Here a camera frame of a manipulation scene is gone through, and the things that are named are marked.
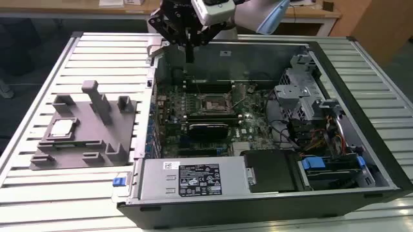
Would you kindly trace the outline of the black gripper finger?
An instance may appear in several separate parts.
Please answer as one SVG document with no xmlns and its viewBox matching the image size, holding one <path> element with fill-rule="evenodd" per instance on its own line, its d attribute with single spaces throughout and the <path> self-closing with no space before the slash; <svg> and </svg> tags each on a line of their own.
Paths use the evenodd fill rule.
<svg viewBox="0 0 413 232">
<path fill-rule="evenodd" d="M 171 44 L 183 47 L 186 63 L 190 63 L 190 40 L 182 21 L 183 15 L 178 15 L 179 17 L 175 14 L 171 16 L 165 16 L 164 14 L 155 14 L 149 17 L 148 23 Z"/>
<path fill-rule="evenodd" d="M 226 23 L 218 23 L 207 26 L 203 29 L 203 25 L 190 29 L 190 62 L 194 62 L 194 49 L 199 46 L 207 45 L 218 33 L 224 29 Z"/>
</svg>

